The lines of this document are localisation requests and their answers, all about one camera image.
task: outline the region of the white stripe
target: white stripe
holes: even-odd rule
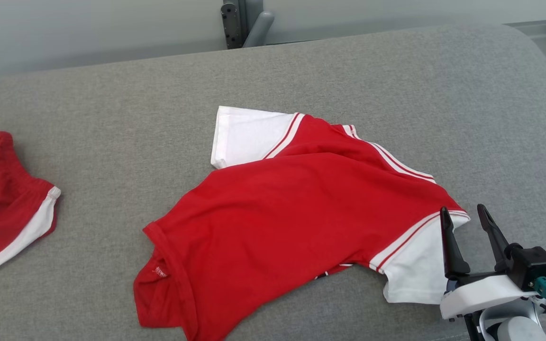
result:
[[[348,136],[351,136],[352,138],[357,138],[358,140],[362,140],[361,138],[359,138],[357,136],[357,132],[355,131],[355,126],[353,125],[350,125],[350,126],[343,126],[343,129],[345,130],[345,134],[347,134]],[[412,177],[415,177],[415,178],[418,178],[418,179],[423,179],[423,180],[426,180],[426,181],[429,181],[430,183],[436,183],[434,179],[429,179],[427,178],[426,176],[429,176],[431,177],[431,175],[428,175],[426,173],[422,173],[422,172],[418,172],[408,166],[406,166],[405,164],[399,162],[399,160],[397,160],[396,158],[393,157],[393,155],[391,153],[389,153],[388,151],[386,151],[386,149],[384,149],[383,147],[381,147],[380,145],[376,144],[376,143],[371,143],[371,142],[368,142],[370,143],[370,145],[372,145],[372,147],[374,147],[379,154],[381,154],[381,156],[383,157],[383,159],[388,163],[389,166],[391,166],[393,169],[395,169],[397,172],[399,173],[402,173],[402,174],[406,174],[406,175],[410,175]],[[414,172],[416,174],[420,174],[420,175],[423,175],[423,176],[419,176],[419,175],[416,175],[416,174],[413,174],[411,172],[408,172],[407,170],[401,168],[399,165],[401,165],[402,167],[404,167],[405,169],[408,169],[410,170],[411,172]]]
[[[354,125],[351,125],[351,132],[353,133],[354,138],[357,138],[358,140],[361,140],[361,138],[359,138],[359,136],[357,136],[357,130],[355,130]]]
[[[466,212],[464,211],[449,211],[450,215],[451,215],[451,218],[452,218],[452,222],[453,224],[455,225],[455,228],[456,227],[459,227],[461,225],[463,225],[464,223],[470,221],[471,219],[469,218],[469,216],[464,216],[466,214]],[[437,215],[437,218],[436,219],[433,219],[431,220],[431,222],[427,223],[427,226],[423,226],[419,229],[419,227],[421,225],[423,225],[423,223],[425,223],[427,220],[433,218],[434,216]],[[373,269],[373,270],[376,270],[377,267],[379,267],[379,265],[386,259],[386,257],[388,257],[390,254],[392,254],[393,252],[395,252],[393,254],[393,256],[391,256],[389,259],[387,259],[387,261],[385,262],[385,264],[383,264],[381,266],[381,268],[379,269],[379,272],[381,274],[384,274],[385,273],[385,265],[386,264],[389,264],[390,261],[392,261],[392,259],[394,259],[402,250],[404,250],[410,243],[409,242],[406,242],[402,247],[401,247],[401,250],[397,250],[397,248],[399,248],[399,246],[401,244],[403,244],[403,242],[405,242],[408,238],[412,237],[416,237],[420,232],[422,232],[424,229],[427,229],[428,227],[430,226],[438,226],[438,228],[441,229],[441,226],[440,226],[440,220],[439,220],[439,212],[435,212],[433,214],[429,214],[428,216],[426,216],[425,218],[422,218],[418,223],[412,225],[412,227],[410,227],[407,231],[405,231],[403,233],[403,235],[401,235],[399,238],[397,238],[395,241],[393,241],[389,246],[387,246],[385,248],[385,250],[381,251],[379,254],[375,255],[371,260],[370,260],[370,268]]]
[[[267,156],[267,158],[275,157],[285,147],[288,147],[290,142],[292,142],[292,139],[294,139],[294,136],[296,135],[296,132],[299,129],[300,122],[303,120],[303,117],[305,117],[305,114],[301,114],[298,112],[295,115],[297,115],[296,120],[293,119],[294,120],[293,122],[290,121],[290,124],[291,124],[290,133],[288,133],[288,135],[286,136],[286,138],[284,138],[282,143],[280,143],[275,149],[273,149],[273,151]]]
[[[347,134],[348,136],[353,137],[353,135],[351,135],[351,126],[343,125],[343,129],[345,130],[345,134]]]
[[[37,212],[35,212],[22,231],[0,251],[0,265],[12,259],[37,238],[50,230],[54,221],[54,205],[56,205],[56,198],[59,195],[60,190],[57,187],[51,188]]]
[[[418,170],[415,170],[415,169],[412,169],[412,168],[406,166],[405,164],[403,164],[403,163],[401,163],[399,160],[397,160],[397,159],[393,156],[393,154],[389,153],[389,151],[386,150],[385,148],[383,148],[381,145],[379,145],[379,144],[377,144],[377,143],[374,143],[374,144],[376,144],[379,148],[381,148],[382,151],[384,151],[385,153],[387,153],[387,154],[393,159],[393,161],[397,162],[398,165],[400,165],[401,167],[407,169],[408,171],[413,172],[413,173],[416,173],[416,174],[418,174],[418,175],[422,175],[423,177],[431,177],[431,178],[433,177],[433,175],[431,175],[431,174],[419,172]]]
[[[429,181],[430,183],[436,183],[435,180],[433,180],[433,179],[429,179],[429,178],[421,177],[421,176],[416,175],[416,174],[412,174],[412,173],[408,172],[407,170],[404,170],[400,166],[397,166],[397,164],[395,164],[395,162],[391,161],[386,156],[386,154],[382,151],[382,149],[379,147],[379,145],[377,145],[375,143],[371,143],[371,142],[368,142],[368,143],[370,143],[370,145],[372,145],[372,147],[374,147],[379,152],[379,154],[381,154],[381,156],[388,163],[388,165],[391,166],[391,168],[395,169],[398,173],[410,175],[411,177],[415,177],[415,178],[418,178],[418,179],[423,179],[423,180]]]

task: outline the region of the red shorts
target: red shorts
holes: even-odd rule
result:
[[[440,302],[440,208],[455,226],[469,217],[353,126],[221,107],[211,162],[219,170],[145,228],[155,250],[134,283],[142,326],[223,339],[262,304],[352,264],[387,275],[389,302]]]
[[[55,226],[60,190],[21,166],[9,133],[0,131],[0,264]]]

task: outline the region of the metal bracket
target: metal bracket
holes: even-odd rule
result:
[[[264,39],[275,20],[264,11],[263,0],[223,0],[220,7],[227,48],[264,45]]]

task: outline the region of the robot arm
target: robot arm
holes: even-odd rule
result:
[[[477,205],[496,260],[494,271],[470,274],[455,240],[448,210],[440,211],[448,284],[440,310],[463,317],[472,341],[546,341],[538,316],[546,313],[546,251],[509,244],[484,205]],[[487,326],[492,319],[505,319]]]

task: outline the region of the white sleeve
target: white sleeve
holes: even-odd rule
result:
[[[466,214],[451,212],[455,228],[468,222]],[[390,303],[440,304],[446,291],[442,229],[439,217],[420,229],[382,272],[388,282],[383,295]]]
[[[279,145],[297,114],[218,107],[212,157],[215,168],[262,160]]]

